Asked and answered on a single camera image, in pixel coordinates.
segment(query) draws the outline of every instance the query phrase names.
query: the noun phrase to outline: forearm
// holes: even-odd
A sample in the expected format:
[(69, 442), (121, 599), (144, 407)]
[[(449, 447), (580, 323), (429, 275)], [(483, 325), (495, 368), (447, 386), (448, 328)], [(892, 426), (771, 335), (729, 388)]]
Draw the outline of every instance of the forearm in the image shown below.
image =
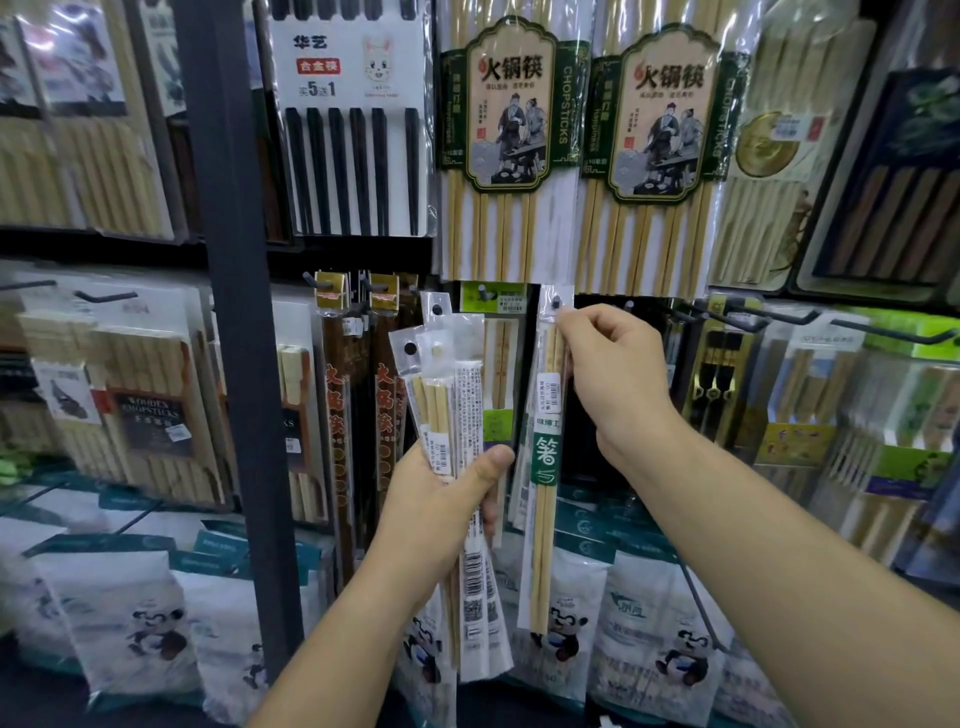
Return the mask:
[(364, 564), (283, 670), (250, 728), (373, 726), (409, 611), (390, 572)]
[(801, 725), (960, 712), (956, 613), (679, 419), (649, 429), (624, 449), (625, 474)]

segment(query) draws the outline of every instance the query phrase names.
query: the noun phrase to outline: gold label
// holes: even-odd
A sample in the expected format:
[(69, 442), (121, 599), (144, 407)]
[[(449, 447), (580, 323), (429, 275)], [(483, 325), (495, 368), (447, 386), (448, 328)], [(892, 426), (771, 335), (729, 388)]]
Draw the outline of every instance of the gold label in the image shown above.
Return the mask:
[(678, 201), (700, 179), (719, 45), (686, 25), (623, 55), (610, 185), (626, 201)]
[(475, 185), (535, 189), (549, 173), (556, 39), (522, 17), (500, 20), (468, 47), (468, 164)]

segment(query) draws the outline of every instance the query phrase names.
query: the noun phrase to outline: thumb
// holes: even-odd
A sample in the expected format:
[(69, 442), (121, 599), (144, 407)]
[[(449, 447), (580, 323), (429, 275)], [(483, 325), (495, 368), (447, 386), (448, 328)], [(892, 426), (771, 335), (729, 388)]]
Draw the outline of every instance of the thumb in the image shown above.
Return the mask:
[(470, 463), (467, 471), (446, 489), (464, 511), (472, 513), (513, 462), (514, 452), (506, 445), (497, 445)]

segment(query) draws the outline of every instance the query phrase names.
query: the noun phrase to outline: panda illustration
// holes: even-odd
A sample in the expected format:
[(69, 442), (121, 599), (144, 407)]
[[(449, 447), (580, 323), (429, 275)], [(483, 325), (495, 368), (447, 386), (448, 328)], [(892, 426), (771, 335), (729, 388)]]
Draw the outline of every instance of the panda illustration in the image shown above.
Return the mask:
[(674, 649), (662, 660), (657, 660), (657, 670), (692, 688), (707, 677), (707, 657), (712, 652), (709, 637), (682, 629), (674, 639)]
[(133, 613), (137, 630), (127, 637), (132, 640), (127, 647), (138, 657), (156, 652), (161, 660), (171, 662), (186, 649), (186, 638), (177, 631), (183, 610), (175, 609), (170, 614), (138, 611)]
[[(577, 633), (587, 624), (586, 617), (577, 619), (576, 615), (565, 615), (556, 607), (550, 607), (550, 631), (546, 634), (546, 641), (551, 648), (557, 650), (557, 661), (565, 663), (580, 651), (580, 642)], [(530, 633), (530, 638), (537, 647), (543, 648), (543, 635)]]
[(247, 667), (247, 674), (243, 676), (243, 681), (247, 683), (247, 685), (249, 685), (254, 690), (265, 688), (267, 685), (266, 681), (261, 683), (257, 680), (257, 676), (259, 676), (265, 669), (263, 667), (263, 645), (262, 644), (255, 644), (251, 647), (250, 660), (252, 662), (252, 665)]
[(420, 666), (423, 680), (429, 685), (440, 683), (440, 668), (437, 667), (437, 658), (430, 654), (428, 647), (433, 645), (433, 633), (423, 629), (419, 619), (414, 619), (417, 634), (410, 634), (403, 643), (403, 651), (415, 666)]

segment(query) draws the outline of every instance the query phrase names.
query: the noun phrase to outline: red label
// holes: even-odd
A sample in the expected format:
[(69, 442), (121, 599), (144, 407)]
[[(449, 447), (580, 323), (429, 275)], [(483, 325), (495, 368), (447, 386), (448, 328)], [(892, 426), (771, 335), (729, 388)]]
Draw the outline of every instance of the red label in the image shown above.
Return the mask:
[(339, 76), (340, 59), (297, 59), (301, 76)]

